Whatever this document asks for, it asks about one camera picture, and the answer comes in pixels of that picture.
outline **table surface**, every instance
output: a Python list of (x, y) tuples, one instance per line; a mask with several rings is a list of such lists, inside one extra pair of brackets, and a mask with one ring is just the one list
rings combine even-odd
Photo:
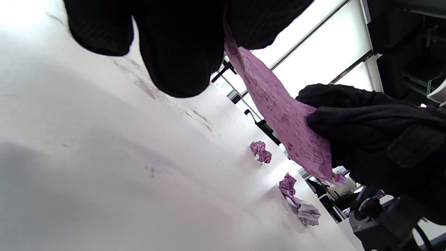
[[(59, 0), (2, 1), (0, 243), (4, 250), (354, 250), (280, 149), (216, 88), (153, 87), (77, 45)], [(272, 152), (261, 165), (248, 145)], [(305, 228), (277, 188), (322, 212)]]

